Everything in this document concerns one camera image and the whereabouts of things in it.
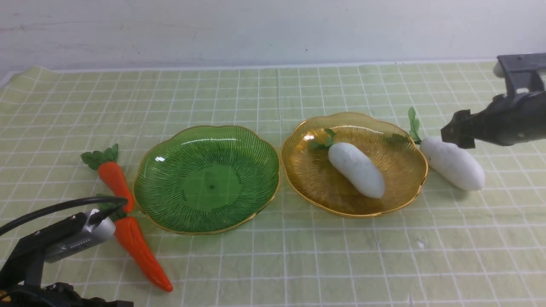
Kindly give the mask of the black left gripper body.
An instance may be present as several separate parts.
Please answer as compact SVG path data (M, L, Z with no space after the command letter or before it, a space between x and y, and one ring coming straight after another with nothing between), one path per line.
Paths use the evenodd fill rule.
M93 216L101 222L107 214ZM86 223L85 213L74 214L21 238L1 269L1 305L3 307L132 307L132 301L106 301L83 298L74 287L63 282L42 286L45 253L61 239L76 233Z

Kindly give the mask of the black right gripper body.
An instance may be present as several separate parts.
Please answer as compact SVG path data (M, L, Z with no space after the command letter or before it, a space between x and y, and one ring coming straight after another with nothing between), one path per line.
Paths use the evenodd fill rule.
M471 136L500 146L546 138L546 93L496 95L472 119Z

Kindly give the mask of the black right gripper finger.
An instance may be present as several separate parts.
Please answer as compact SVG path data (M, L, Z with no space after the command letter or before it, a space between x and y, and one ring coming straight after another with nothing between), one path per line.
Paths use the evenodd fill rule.
M458 148L476 148L474 138L467 136L463 132L463 124L470 117L470 109L455 112L452 120L441 129L442 141L454 144Z

